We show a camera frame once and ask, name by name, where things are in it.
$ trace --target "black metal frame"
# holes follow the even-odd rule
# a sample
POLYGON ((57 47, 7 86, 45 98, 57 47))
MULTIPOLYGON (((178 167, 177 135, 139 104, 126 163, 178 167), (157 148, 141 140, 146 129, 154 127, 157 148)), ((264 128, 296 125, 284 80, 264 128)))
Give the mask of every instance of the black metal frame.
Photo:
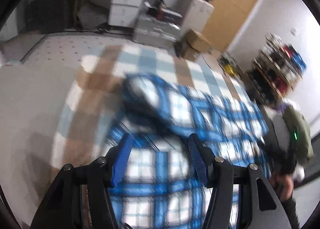
MULTIPOLYGON (((113 187, 113 166, 126 136, 128 134, 118 146, 109 150, 111 153, 106 157, 78 168, 71 164, 63 166, 45 194, 30 228, 82 229, 81 185, 87 184, 93 228, 119 229, 108 188, 113 187)), ((214 188, 203 229, 229 227, 234 184, 239 184, 238 229, 291 228, 279 198, 258 166, 250 164, 243 168, 216 158, 210 148, 202 146, 196 135, 191 135, 188 143, 198 147, 206 163, 207 187, 214 188)))

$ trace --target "person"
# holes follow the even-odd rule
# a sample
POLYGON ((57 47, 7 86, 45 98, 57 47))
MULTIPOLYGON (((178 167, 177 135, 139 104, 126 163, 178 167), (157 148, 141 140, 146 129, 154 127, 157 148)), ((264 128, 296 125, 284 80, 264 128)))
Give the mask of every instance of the person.
POLYGON ((283 188, 278 197, 287 214, 292 229, 299 229, 299 221, 296 214, 296 202, 292 198, 292 177, 290 175, 280 175, 277 171, 274 171, 269 182, 274 189, 276 188, 276 184, 282 185, 283 188))

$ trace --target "plaid fabric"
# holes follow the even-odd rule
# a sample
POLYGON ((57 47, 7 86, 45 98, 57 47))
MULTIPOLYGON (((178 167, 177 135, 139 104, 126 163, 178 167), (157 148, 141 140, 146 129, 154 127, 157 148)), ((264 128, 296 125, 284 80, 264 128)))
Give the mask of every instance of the plaid fabric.
MULTIPOLYGON (((114 121, 105 149, 126 132, 135 138, 124 179, 109 189, 119 224, 202 227, 212 189, 196 178, 188 149, 181 143, 191 133, 197 133, 215 155, 243 167, 258 163, 268 176, 268 165, 255 143, 268 129, 254 103, 170 84, 153 74, 129 74, 123 91, 126 109, 114 121)), ((237 201, 235 185, 231 228, 236 225, 237 201)))

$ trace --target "screw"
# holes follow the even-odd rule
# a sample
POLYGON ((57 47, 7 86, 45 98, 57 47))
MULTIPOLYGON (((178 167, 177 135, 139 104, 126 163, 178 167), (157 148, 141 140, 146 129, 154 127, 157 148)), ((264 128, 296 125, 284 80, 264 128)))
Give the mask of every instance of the screw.
POLYGON ((97 159, 97 162, 100 163, 100 164, 105 163, 106 162, 106 158, 105 157, 99 157, 97 159))
POLYGON ((63 166, 63 170, 65 170, 65 171, 68 171, 70 169, 72 169, 72 165, 71 164, 66 164, 66 165, 63 166))
POLYGON ((258 166, 256 164, 250 164, 249 168, 251 168, 252 170, 257 170, 258 166))
POLYGON ((219 163, 224 162, 224 159, 222 157, 215 157, 214 160, 219 163))

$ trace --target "shelf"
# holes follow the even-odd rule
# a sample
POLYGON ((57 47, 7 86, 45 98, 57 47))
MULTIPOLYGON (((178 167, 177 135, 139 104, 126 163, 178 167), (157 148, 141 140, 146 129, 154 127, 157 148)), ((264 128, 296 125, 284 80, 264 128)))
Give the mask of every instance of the shelf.
POLYGON ((279 92, 278 88, 275 86, 273 82, 270 82, 270 80, 265 76, 263 70, 260 68, 256 60, 253 60, 253 65, 256 67, 256 69, 260 72, 260 74, 264 77, 264 79, 268 82, 268 84, 273 88, 273 91, 278 95, 280 99, 283 99, 282 94, 279 92))
POLYGON ((260 51, 260 52, 261 52, 261 54, 263 54, 268 59, 267 62, 269 62, 269 64, 271 64, 273 66, 273 68, 276 68, 278 70, 279 74, 281 75, 281 79, 293 89, 294 88, 294 84, 291 81, 289 81, 287 79, 287 77, 285 77, 285 75, 282 73, 281 68, 279 67, 279 65, 276 62, 274 62, 270 56, 266 55, 262 51, 260 51))
POLYGON ((291 71, 293 69, 294 71, 296 71, 298 73, 298 75, 300 77, 302 77, 302 73, 301 73, 300 69, 295 64, 292 63, 288 52, 286 50, 284 50, 282 47, 280 49, 278 49, 277 52, 280 54, 280 56, 284 60, 286 60, 288 62, 288 64, 289 64, 288 67, 291 69, 291 71))
POLYGON ((261 101, 263 102, 264 105, 266 104, 266 101, 264 100, 264 98, 261 96, 261 93, 258 91, 258 89, 256 88, 256 86, 254 85, 253 81, 250 79, 250 77, 248 76, 247 73, 245 73, 245 76, 247 77, 247 79, 249 80, 251 86, 255 89, 255 91, 257 92, 257 94, 260 96, 261 101))

